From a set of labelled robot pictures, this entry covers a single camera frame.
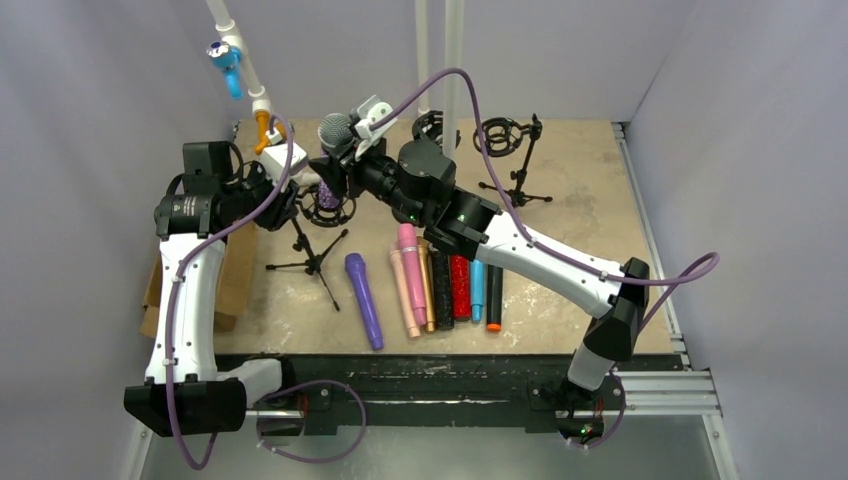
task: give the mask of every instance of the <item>cardboard box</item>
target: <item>cardboard box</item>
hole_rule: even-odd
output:
[[[253,222],[236,230],[227,239],[224,260],[218,274],[218,293],[215,298],[215,331],[231,332],[236,320],[247,309],[250,285],[253,281],[253,259],[256,256],[256,225]],[[162,297],[162,258],[158,252],[150,274],[142,307],[144,318],[139,332],[156,338],[159,326],[159,302]]]

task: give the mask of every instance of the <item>gray wall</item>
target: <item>gray wall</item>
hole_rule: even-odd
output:
[[[203,0],[175,2],[197,51],[217,39]],[[444,0],[430,2],[433,72],[444,65]],[[694,0],[469,0],[463,67],[484,116],[630,120]],[[346,111],[417,86],[412,0],[229,2],[253,63],[290,117]],[[220,74],[208,67],[224,93]],[[441,107],[442,89],[433,91]],[[463,90],[462,98],[467,99]],[[234,117],[249,105],[230,103]],[[470,103],[460,110],[470,116]]]
[[[165,0],[0,6],[0,469],[116,478],[152,220],[226,112]]]
[[[845,25],[838,0],[698,2],[629,133],[666,271],[723,256],[675,306],[745,479],[845,475]]]

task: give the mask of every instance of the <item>microphone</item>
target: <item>microphone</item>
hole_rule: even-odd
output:
[[[403,320],[406,324],[406,330],[409,332],[410,338],[421,336],[421,330],[418,324],[415,323],[415,316],[412,314],[412,307],[409,305],[409,289],[406,286],[406,277],[403,274],[403,263],[400,259],[400,250],[397,243],[393,243],[389,249],[389,261],[392,263],[392,269],[395,271],[395,282],[398,287],[398,297],[400,297],[400,309],[403,313]]]
[[[430,242],[418,237],[418,260],[421,263],[421,279],[424,282],[424,300],[427,301],[427,326],[424,331],[436,331],[436,310],[433,308],[433,283],[430,281]]]
[[[486,270],[486,330],[498,333],[503,311],[503,269],[489,265]]]
[[[350,118],[341,113],[331,113],[318,126],[321,148],[331,159],[338,160],[353,148],[354,137],[350,131]],[[318,204],[325,210],[338,208],[341,201],[333,195],[330,187],[322,180],[318,184]]]
[[[468,260],[451,255],[451,288],[453,289],[453,319],[462,322],[471,319],[471,281],[468,278]]]
[[[450,259],[448,255],[432,250],[430,266],[433,268],[433,308],[436,309],[436,329],[453,329],[453,294],[450,288]]]
[[[342,113],[331,113],[318,126],[318,140],[327,156],[339,159],[350,153],[356,139],[350,131],[350,118]]]
[[[427,301],[424,298],[424,282],[418,260],[418,237],[411,223],[398,225],[398,248],[403,259],[403,273],[406,275],[409,304],[415,315],[415,323],[423,327],[427,325]]]
[[[331,113],[324,117],[318,127],[318,140],[321,141],[325,157],[336,162],[344,158],[352,152],[355,142],[350,131],[350,118],[341,113]],[[337,197],[323,179],[317,186],[307,188],[301,198],[307,196],[312,199],[312,203],[303,202],[301,211],[304,217],[319,227],[344,225],[356,212],[356,201],[348,196]]]
[[[471,321],[474,323],[483,320],[483,276],[483,262],[471,262]]]
[[[368,276],[365,274],[365,260],[358,253],[351,253],[345,257],[345,271],[353,291],[356,294],[356,303],[359,304],[359,313],[362,314],[362,322],[365,324],[365,334],[374,350],[383,349],[383,331],[377,320],[377,307],[371,296],[371,288],[368,286]]]

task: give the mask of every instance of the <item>cylinder object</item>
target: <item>cylinder object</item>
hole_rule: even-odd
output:
[[[465,0],[445,2],[445,68],[459,67],[462,62],[463,21]],[[460,79],[451,75],[445,79],[445,113],[442,145],[445,156],[456,160],[456,127],[459,114]]]
[[[421,263],[418,260],[418,237],[411,223],[398,225],[398,248],[403,260],[412,314],[415,323],[423,327],[427,325],[427,301],[424,299],[424,282],[421,280]]]
[[[318,184],[318,205],[325,210],[336,210],[341,205],[341,201],[333,195],[330,187],[323,180]]]
[[[415,323],[415,316],[412,314],[412,307],[409,305],[409,290],[406,288],[406,277],[403,273],[403,262],[400,259],[400,250],[397,248],[397,243],[392,244],[389,250],[389,261],[392,264],[392,270],[395,271],[395,282],[398,287],[398,298],[400,298],[400,309],[403,313],[406,331],[410,338],[419,337],[421,331],[418,324]]]
[[[415,57],[418,59],[418,84],[430,78],[430,53],[427,47],[427,0],[415,0]],[[425,90],[418,97],[418,115],[430,111],[429,93]]]
[[[359,313],[362,314],[362,322],[365,324],[365,334],[374,350],[383,349],[383,331],[380,329],[380,321],[377,319],[377,307],[371,296],[371,288],[368,286],[368,276],[365,273],[365,260],[358,253],[351,253],[345,257],[345,271],[353,291],[356,294],[356,303],[359,304]]]
[[[424,282],[424,300],[427,301],[427,325],[424,331],[436,331],[436,311],[433,309],[433,282],[430,281],[430,242],[418,237],[418,260],[421,264],[421,280]]]
[[[457,322],[471,320],[471,279],[468,260],[451,255],[451,291],[453,293],[453,319]]]
[[[483,288],[486,283],[485,266],[480,260],[471,262],[471,321],[483,320]]]
[[[604,376],[613,365],[615,361],[596,354],[589,350],[586,344],[581,343],[571,359],[571,365],[568,366],[568,381],[594,392],[600,388]]]
[[[503,311],[503,268],[486,267],[486,330],[501,331]]]
[[[450,286],[450,259],[438,250],[430,251],[433,269],[433,308],[436,310],[436,329],[453,328],[453,294]]]

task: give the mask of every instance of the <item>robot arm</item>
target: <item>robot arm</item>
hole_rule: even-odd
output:
[[[384,105],[371,97],[363,105]],[[440,251],[502,267],[533,280],[574,302],[592,317],[583,344],[569,367],[568,379],[579,389],[597,390],[615,362],[633,354],[639,324],[647,306],[646,287],[614,282],[539,251],[520,234],[513,219],[496,204],[456,186],[456,164],[441,147],[422,136],[401,147],[398,158],[386,156],[383,129],[373,125],[391,107],[363,108],[351,114],[351,131],[370,132],[359,147],[339,158],[310,162],[339,197],[368,191],[392,208],[400,222],[424,228],[424,238]],[[632,258],[624,265],[580,252],[527,228],[536,240],[601,271],[648,278],[649,269]]]
[[[183,146],[184,194],[169,191],[154,217],[161,238],[162,297],[156,343],[142,386],[128,387],[124,407],[161,436],[171,434],[165,406],[165,325],[172,281],[186,255],[233,221],[256,208],[281,177],[288,148],[285,143],[264,149],[260,162],[248,164],[246,175],[233,181],[228,142]],[[306,153],[295,144],[292,172],[306,166]],[[294,214],[297,185],[284,185],[271,206],[256,218],[267,230],[277,230]],[[277,359],[250,360],[219,372],[212,344],[218,273],[224,242],[217,241],[193,260],[181,282],[174,315],[175,396],[184,434],[234,431],[241,427],[246,408],[282,385]]]

